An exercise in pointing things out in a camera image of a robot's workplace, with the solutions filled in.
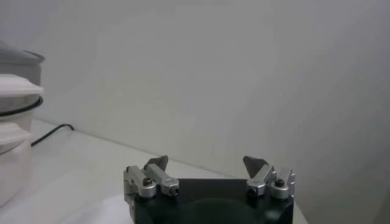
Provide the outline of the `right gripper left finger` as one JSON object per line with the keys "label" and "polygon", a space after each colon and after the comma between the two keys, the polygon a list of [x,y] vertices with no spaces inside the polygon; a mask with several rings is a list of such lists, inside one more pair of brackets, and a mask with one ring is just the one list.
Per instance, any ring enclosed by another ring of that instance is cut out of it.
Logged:
{"label": "right gripper left finger", "polygon": [[163,195],[176,197],[179,195],[179,180],[169,176],[165,170],[169,158],[167,155],[151,158],[141,169],[128,166],[123,171],[124,194],[141,198],[152,198],[157,194],[157,187]]}

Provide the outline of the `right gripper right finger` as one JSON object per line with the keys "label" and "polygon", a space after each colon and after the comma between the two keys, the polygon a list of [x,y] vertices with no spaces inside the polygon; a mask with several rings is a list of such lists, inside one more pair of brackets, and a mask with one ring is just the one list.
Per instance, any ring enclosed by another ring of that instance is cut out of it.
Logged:
{"label": "right gripper right finger", "polygon": [[246,181],[249,197],[258,198],[269,191],[271,197],[276,199],[294,198],[296,174],[292,169],[277,170],[264,159],[251,156],[244,156],[243,163],[250,177]]}

